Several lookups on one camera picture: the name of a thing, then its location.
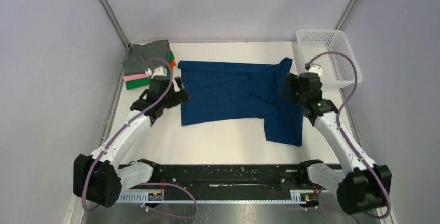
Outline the blue t-shirt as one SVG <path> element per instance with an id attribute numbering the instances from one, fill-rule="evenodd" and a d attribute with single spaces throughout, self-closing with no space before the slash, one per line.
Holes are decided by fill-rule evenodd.
<path id="1" fill-rule="evenodd" d="M 180 61 L 190 95 L 181 106 L 181 124 L 259 118 L 267 141 L 302 146 L 300 106 L 279 96 L 292 64 L 290 58 L 278 64 Z"/>

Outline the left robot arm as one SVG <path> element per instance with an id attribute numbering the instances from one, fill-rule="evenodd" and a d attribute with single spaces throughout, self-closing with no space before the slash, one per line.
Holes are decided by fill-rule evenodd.
<path id="1" fill-rule="evenodd" d="M 138 137 L 163 115 L 166 109 L 190 99 L 181 77 L 154 76 L 148 89 L 130 106 L 120 129 L 89 155 L 79 154 L 73 163 L 73 194 L 83 206 L 91 201 L 111 207 L 122 192 L 141 183 L 148 188 L 160 184 L 161 175 L 145 159 L 133 165 L 121 162 Z"/>

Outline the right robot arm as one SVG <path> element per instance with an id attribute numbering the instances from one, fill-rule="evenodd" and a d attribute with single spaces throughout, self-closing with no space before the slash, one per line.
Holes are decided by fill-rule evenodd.
<path id="1" fill-rule="evenodd" d="M 331 100 L 323 98 L 321 87 L 316 73 L 289 73 L 280 92 L 281 97 L 287 96 L 299 104 L 303 116 L 323 135 L 341 166 L 341 170 L 335 170 L 321 160 L 302 162 L 297 175 L 299 185 L 306 189 L 314 185 L 326 189 L 348 215 L 370 215 L 374 209 L 385 208 L 380 218 L 389 217 L 390 169 L 386 165 L 379 166 L 353 142 L 340 120 L 341 111 Z"/>

